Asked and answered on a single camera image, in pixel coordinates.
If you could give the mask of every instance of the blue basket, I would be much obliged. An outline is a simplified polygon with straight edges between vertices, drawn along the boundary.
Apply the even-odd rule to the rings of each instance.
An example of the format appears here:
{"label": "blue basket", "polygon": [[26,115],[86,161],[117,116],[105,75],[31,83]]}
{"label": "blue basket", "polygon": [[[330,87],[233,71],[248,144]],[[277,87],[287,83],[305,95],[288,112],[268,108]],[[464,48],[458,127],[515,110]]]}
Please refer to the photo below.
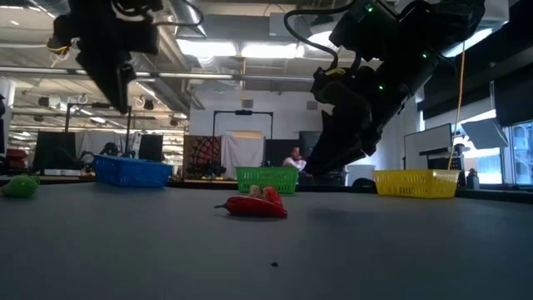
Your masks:
{"label": "blue basket", "polygon": [[172,166],[143,159],[95,155],[92,164],[97,181],[121,187],[164,187],[172,174]]}

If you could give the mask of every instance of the yellow basket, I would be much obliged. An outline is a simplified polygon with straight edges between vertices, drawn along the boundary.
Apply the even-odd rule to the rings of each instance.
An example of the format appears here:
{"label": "yellow basket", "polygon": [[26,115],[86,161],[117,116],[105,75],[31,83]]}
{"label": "yellow basket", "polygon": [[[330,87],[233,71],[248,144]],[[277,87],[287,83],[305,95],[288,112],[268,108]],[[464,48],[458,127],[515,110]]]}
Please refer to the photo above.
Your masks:
{"label": "yellow basket", "polygon": [[383,196],[453,198],[459,171],[374,171],[377,192]]}

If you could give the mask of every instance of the green vegetable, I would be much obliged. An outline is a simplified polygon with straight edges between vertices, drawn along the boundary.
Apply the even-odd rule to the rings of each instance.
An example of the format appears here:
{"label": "green vegetable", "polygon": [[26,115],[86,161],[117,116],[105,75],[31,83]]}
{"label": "green vegetable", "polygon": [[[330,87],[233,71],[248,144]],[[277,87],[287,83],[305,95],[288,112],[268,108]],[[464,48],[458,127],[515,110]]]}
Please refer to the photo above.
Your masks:
{"label": "green vegetable", "polygon": [[39,176],[17,175],[2,187],[2,193],[13,198],[29,198],[39,187]]}

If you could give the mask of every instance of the green basket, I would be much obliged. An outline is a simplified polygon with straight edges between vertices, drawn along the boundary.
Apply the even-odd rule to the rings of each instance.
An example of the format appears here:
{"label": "green basket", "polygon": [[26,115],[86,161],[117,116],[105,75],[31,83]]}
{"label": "green basket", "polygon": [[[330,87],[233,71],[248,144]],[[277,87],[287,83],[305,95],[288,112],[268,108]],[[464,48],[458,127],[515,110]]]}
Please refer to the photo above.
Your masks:
{"label": "green basket", "polygon": [[278,193],[294,193],[298,169],[293,167],[236,167],[239,192],[248,193],[250,186],[273,187]]}

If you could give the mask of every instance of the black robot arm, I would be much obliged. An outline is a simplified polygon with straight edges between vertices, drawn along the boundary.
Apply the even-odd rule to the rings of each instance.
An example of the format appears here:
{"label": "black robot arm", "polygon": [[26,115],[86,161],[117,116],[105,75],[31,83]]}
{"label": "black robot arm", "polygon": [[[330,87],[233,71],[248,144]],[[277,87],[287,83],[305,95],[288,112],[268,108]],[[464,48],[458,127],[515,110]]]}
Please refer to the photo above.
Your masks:
{"label": "black robot arm", "polygon": [[[315,99],[334,108],[322,113],[322,135],[306,165],[313,175],[371,156],[385,125],[432,73],[439,66],[455,71],[442,53],[470,37],[485,13],[483,0],[414,1],[401,13],[381,0],[345,8],[330,41],[354,51],[356,60],[338,68],[335,58],[314,74]],[[362,58],[383,63],[377,70],[360,67]]]}

